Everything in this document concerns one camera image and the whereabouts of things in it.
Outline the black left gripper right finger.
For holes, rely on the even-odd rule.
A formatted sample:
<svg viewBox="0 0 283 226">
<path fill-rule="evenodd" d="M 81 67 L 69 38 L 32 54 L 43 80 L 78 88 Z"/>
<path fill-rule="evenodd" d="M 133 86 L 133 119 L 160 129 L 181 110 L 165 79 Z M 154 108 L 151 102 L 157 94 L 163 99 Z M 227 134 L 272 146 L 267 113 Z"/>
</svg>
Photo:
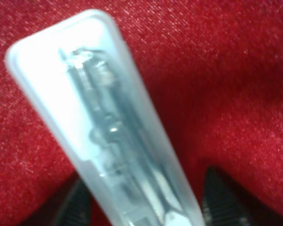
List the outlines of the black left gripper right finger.
<svg viewBox="0 0 283 226">
<path fill-rule="evenodd" d="M 252 218 L 215 169 L 206 172 L 202 213 L 207 226 L 251 226 Z"/>
</svg>

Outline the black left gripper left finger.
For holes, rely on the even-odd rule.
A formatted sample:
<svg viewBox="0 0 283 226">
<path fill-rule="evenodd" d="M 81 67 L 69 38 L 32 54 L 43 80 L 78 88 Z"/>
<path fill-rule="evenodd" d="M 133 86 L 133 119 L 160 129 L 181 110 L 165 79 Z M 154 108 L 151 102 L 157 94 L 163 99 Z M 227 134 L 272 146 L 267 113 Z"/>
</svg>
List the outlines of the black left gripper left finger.
<svg viewBox="0 0 283 226">
<path fill-rule="evenodd" d="M 76 180 L 67 194 L 53 226 L 89 226 L 91 223 L 91 194 L 81 179 Z"/>
</svg>

